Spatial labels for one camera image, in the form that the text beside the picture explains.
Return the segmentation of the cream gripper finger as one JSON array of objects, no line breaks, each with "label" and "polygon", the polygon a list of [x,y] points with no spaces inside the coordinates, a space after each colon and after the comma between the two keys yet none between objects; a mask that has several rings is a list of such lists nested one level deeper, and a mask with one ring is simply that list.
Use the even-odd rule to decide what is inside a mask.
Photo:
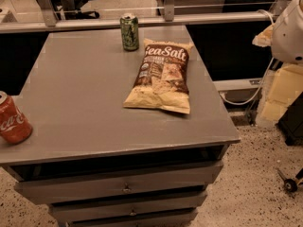
[{"label": "cream gripper finger", "polygon": [[256,35],[252,41],[253,45],[266,47],[272,44],[273,25],[266,27],[260,34]]}]

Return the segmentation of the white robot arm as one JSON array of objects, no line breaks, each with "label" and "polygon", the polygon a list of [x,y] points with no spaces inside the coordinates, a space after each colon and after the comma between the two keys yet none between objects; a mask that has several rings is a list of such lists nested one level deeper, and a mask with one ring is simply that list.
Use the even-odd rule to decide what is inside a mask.
[{"label": "white robot arm", "polygon": [[271,47],[272,56],[282,62],[303,64],[303,0],[292,0],[276,21],[266,27],[253,45]]}]

